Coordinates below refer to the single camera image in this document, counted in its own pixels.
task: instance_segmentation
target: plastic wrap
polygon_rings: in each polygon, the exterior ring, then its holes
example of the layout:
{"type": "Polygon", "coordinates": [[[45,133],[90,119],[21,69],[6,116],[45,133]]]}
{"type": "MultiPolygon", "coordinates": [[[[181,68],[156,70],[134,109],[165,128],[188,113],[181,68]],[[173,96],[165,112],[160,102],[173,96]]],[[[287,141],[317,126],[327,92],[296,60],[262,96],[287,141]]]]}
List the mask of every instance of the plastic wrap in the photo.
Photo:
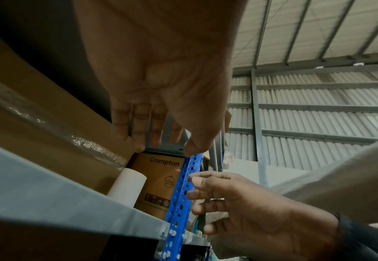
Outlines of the plastic wrap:
{"type": "Polygon", "coordinates": [[[0,108],[66,141],[95,159],[116,169],[121,170],[127,164],[124,158],[64,126],[43,108],[22,97],[2,83],[0,83],[0,108]]]}

